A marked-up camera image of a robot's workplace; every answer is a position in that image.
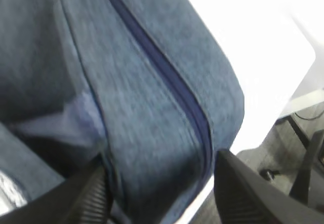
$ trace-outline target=zipper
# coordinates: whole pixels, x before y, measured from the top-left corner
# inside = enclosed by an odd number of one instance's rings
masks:
[[[171,91],[182,110],[185,112],[192,128],[194,129],[199,143],[202,145],[204,151],[204,170],[202,178],[197,187],[197,191],[193,196],[193,198],[195,198],[195,196],[205,186],[211,173],[213,147],[207,117],[197,102],[193,92],[172,66],[167,57],[141,27],[136,18],[128,10],[124,2],[122,0],[109,1],[119,14],[132,36],[144,50],[151,64],[162,78],[167,88]]]

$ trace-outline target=black plastic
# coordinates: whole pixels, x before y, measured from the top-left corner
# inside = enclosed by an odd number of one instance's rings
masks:
[[[291,197],[321,212],[324,212],[323,142],[324,130],[315,132],[290,191]]]
[[[0,224],[106,224],[112,196],[101,158],[52,191],[0,217]]]
[[[217,155],[214,194],[223,224],[324,223],[324,215],[284,195],[228,150]]]

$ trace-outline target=floor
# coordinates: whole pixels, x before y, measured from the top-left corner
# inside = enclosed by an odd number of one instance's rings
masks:
[[[304,118],[313,118],[324,111],[324,103],[304,109],[298,115]],[[293,115],[300,127],[309,138],[319,129],[324,129],[324,116],[313,121],[306,121]],[[252,170],[258,171],[263,168],[291,169],[289,175],[276,177],[273,185],[288,194],[295,180],[305,148],[295,135],[288,122],[273,126],[260,147],[240,152],[237,156]],[[213,193],[205,200],[191,224],[221,224]]]

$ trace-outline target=chair leg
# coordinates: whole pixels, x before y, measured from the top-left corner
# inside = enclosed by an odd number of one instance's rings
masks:
[[[282,119],[279,119],[276,121],[276,125],[279,125],[285,121],[288,121],[290,126],[293,128],[294,132],[296,133],[299,140],[302,142],[305,149],[308,149],[308,146],[310,144],[310,139],[306,135],[305,131],[298,125],[298,123],[294,120],[292,116],[287,116]]]

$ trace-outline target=white desk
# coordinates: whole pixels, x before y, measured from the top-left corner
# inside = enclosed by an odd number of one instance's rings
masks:
[[[228,57],[245,95],[245,118],[231,151],[237,154],[256,148],[315,61],[314,49],[292,17],[324,38],[324,32],[319,32],[324,24],[319,17],[324,2],[189,1]],[[212,188],[213,179],[177,224],[191,220]]]

